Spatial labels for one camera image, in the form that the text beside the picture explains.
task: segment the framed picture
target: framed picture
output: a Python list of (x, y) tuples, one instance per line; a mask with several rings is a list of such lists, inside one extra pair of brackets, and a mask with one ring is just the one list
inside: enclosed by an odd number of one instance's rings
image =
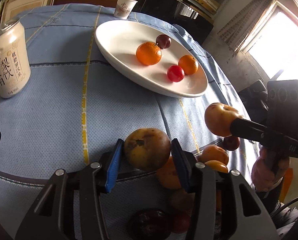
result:
[(17, 14), (25, 10), (30, 10), (35, 7), (41, 7), (46, 5), (53, 5), (54, 0), (8, 0), (4, 4), (3, 14), (1, 17), (1, 22), (4, 23)]

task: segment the plate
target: plate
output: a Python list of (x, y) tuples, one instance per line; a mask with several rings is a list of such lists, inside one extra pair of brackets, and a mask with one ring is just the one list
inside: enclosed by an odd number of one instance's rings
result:
[(142, 65), (136, 57), (138, 46), (144, 42), (155, 42), (157, 36), (164, 34), (147, 25), (115, 20), (101, 24), (95, 31), (95, 40), (105, 59), (121, 74), (138, 85), (156, 93), (170, 97), (194, 98), (203, 95), (208, 80), (202, 67), (180, 82), (171, 82), (167, 70), (177, 65), (178, 60), (191, 53), (179, 42), (172, 39), (168, 49), (162, 49), (159, 63), (151, 66)]

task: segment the can lid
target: can lid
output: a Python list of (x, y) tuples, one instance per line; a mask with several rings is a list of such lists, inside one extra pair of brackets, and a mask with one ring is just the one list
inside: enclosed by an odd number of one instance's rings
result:
[(9, 29), (11, 29), (13, 26), (15, 26), (19, 22), (18, 18), (13, 18), (5, 23), (2, 23), (0, 25), (0, 35), (7, 32)]

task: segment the silver bolt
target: silver bolt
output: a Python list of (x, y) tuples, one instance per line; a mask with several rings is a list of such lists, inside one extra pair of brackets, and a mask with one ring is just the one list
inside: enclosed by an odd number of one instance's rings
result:
[(206, 165), (204, 163), (196, 163), (198, 169), (203, 169)]
[(231, 174), (232, 174), (233, 176), (239, 176), (239, 175), (240, 175), (240, 172), (237, 171), (237, 170), (232, 170), (232, 171), (231, 171)]
[(59, 170), (56, 170), (55, 173), (56, 173), (57, 176), (62, 176), (62, 175), (65, 174), (65, 171), (63, 169), (59, 169)]
[(94, 162), (94, 163), (90, 164), (90, 167), (93, 169), (98, 169), (98, 168), (100, 168), (100, 163)]

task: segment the blue tablecloth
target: blue tablecloth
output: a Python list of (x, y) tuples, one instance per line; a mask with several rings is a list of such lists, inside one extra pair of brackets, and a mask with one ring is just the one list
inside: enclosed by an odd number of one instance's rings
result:
[[(171, 98), (121, 75), (94, 42), (95, 28), (115, 20), (113, 12), (113, 8), (67, 4), (19, 14), (31, 77), (16, 96), (0, 97), (0, 223), (12, 237), (56, 169), (80, 170), (140, 127), (161, 129), (178, 138), (184, 150), (198, 153), (219, 139), (204, 122), (204, 109), (213, 102), (229, 104), (248, 118), (212, 56), (182, 27), (148, 15), (132, 12), (127, 20), (153, 26), (183, 44), (203, 66), (207, 91), (199, 98)], [(238, 169), (251, 183), (257, 144), (241, 140), (229, 157), (228, 167)], [(132, 170), (123, 161), (120, 172)], [(154, 176), (119, 181), (111, 194), (102, 196), (111, 239), (128, 239), (124, 226), (131, 214), (147, 207), (164, 208), (167, 197)], [(76, 238), (81, 239), (78, 202), (74, 211)], [(170, 236), (183, 238), (184, 234)]]

